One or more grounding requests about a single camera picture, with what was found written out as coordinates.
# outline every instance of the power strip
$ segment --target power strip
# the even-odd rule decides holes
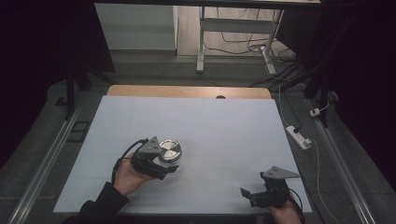
[[[288,134],[294,139],[294,141],[297,143],[297,145],[302,149],[306,150],[308,148],[311,148],[311,139],[309,138],[303,138],[303,136],[300,133],[295,133],[294,132],[294,126],[289,126],[285,128],[286,131],[288,131]]]

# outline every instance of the circular container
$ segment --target circular container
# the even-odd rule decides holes
[[[180,160],[181,147],[180,144],[175,140],[164,140],[160,143],[161,154],[158,159],[166,164],[175,164]]]

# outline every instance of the desk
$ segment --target desk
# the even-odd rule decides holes
[[[227,99],[215,99],[218,95]],[[260,172],[273,165],[298,173],[268,90],[113,86],[99,105],[54,212],[75,213],[95,198],[122,152],[152,135],[180,143],[180,167],[134,192],[121,213],[258,215],[266,210],[251,208],[240,188],[264,191]],[[287,182],[301,196],[304,211],[312,212],[301,178]]]

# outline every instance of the power plug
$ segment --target power plug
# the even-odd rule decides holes
[[[299,132],[294,132],[295,128],[294,126],[289,126],[285,128],[286,131],[288,131],[288,134],[293,138],[293,140],[297,143],[297,145],[302,149],[306,150],[308,148],[311,148],[311,139],[309,138],[303,138],[303,136]]]
[[[318,108],[310,110],[309,114],[311,115],[312,118],[314,118],[320,114],[320,110]]]

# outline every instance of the silver round object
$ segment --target silver round object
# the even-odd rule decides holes
[[[180,144],[175,140],[165,140],[160,143],[161,154],[158,159],[166,164],[173,164],[178,162],[181,157]]]

